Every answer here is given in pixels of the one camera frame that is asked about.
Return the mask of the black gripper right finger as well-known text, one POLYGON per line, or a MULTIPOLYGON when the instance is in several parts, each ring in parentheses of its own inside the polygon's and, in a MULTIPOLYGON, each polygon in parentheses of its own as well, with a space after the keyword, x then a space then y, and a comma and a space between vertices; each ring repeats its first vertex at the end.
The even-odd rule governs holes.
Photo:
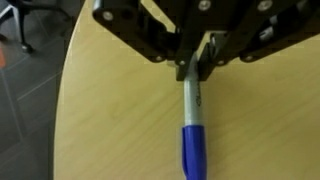
POLYGON ((319 0, 250 0, 234 13, 228 30, 212 31, 201 53, 199 79, 235 58, 252 63, 320 32, 319 0))

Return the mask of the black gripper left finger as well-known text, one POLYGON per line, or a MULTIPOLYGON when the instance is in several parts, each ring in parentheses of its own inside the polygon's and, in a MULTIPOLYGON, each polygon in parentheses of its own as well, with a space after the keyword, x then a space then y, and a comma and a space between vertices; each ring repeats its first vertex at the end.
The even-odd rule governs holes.
POLYGON ((173 61, 176 80, 186 78, 190 60, 178 55, 182 34, 170 32, 141 0, 94 0, 94 20, 152 63, 173 61))

